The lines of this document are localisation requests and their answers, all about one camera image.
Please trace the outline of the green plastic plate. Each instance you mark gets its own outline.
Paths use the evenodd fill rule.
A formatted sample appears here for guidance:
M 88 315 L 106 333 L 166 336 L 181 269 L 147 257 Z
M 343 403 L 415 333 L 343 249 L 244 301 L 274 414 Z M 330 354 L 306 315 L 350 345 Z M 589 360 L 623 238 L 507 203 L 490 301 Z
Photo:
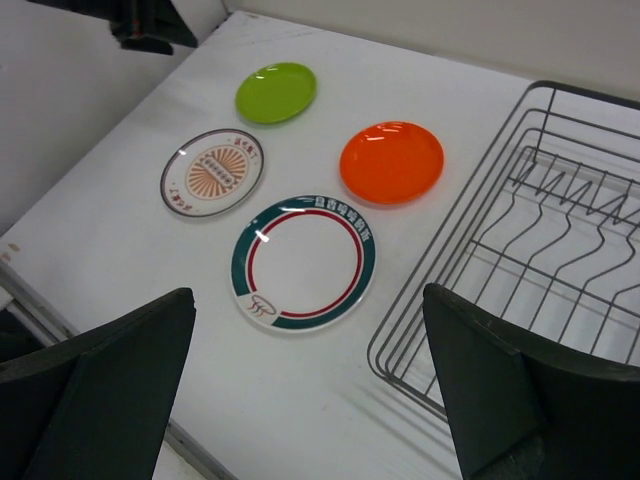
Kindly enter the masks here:
M 251 73 L 235 95 L 237 112 L 257 124 L 288 121 L 306 110 L 317 93 L 317 78 L 306 65 L 280 62 Z

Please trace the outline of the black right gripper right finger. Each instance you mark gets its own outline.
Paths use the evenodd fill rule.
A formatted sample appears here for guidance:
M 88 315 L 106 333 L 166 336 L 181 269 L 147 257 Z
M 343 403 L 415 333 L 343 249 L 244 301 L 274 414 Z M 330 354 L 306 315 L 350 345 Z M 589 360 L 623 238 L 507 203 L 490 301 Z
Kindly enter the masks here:
M 639 369 L 428 284 L 423 316 L 466 479 L 636 479 Z

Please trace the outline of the white plate orange sunburst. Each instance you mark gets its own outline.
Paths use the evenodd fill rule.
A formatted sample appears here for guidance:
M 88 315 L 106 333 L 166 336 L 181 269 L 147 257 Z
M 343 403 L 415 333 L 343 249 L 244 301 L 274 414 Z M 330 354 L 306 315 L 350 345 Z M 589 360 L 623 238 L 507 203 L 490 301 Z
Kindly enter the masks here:
M 234 128 L 204 132 L 179 147 L 166 163 L 161 198 L 179 216 L 216 216 L 243 202 L 264 169 L 264 149 L 253 135 Z

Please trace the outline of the orange plastic plate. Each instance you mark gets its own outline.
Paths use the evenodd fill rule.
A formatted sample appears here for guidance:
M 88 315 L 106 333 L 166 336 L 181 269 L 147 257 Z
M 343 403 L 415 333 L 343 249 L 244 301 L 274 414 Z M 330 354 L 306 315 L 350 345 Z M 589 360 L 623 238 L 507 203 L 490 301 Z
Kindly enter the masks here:
M 340 177 L 355 196 L 380 205 L 413 201 L 439 180 L 445 163 L 438 138 L 406 121 L 371 125 L 345 145 Z

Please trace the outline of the white plate teal rim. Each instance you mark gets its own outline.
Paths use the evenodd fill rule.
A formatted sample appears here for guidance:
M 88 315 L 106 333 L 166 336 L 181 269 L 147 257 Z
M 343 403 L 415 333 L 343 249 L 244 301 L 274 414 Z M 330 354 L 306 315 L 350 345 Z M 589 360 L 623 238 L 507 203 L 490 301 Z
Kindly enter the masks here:
M 374 230 L 355 207 L 325 195 L 291 197 L 242 230 L 231 255 L 230 285 L 255 325 L 312 332 L 360 304 L 377 259 Z

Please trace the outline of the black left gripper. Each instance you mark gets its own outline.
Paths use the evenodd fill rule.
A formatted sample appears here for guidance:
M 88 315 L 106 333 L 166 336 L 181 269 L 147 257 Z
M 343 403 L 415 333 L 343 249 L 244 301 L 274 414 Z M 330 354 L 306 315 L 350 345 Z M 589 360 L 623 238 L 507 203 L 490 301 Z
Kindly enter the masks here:
M 169 0 L 117 1 L 109 26 L 124 50 L 172 55 L 174 45 L 198 47 L 198 39 Z

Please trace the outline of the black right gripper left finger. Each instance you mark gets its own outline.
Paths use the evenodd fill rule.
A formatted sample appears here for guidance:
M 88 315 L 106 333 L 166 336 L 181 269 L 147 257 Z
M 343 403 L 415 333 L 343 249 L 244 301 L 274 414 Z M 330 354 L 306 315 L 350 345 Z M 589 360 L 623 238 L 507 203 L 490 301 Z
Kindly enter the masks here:
M 188 355 L 193 292 L 1 364 L 4 479 L 149 479 Z

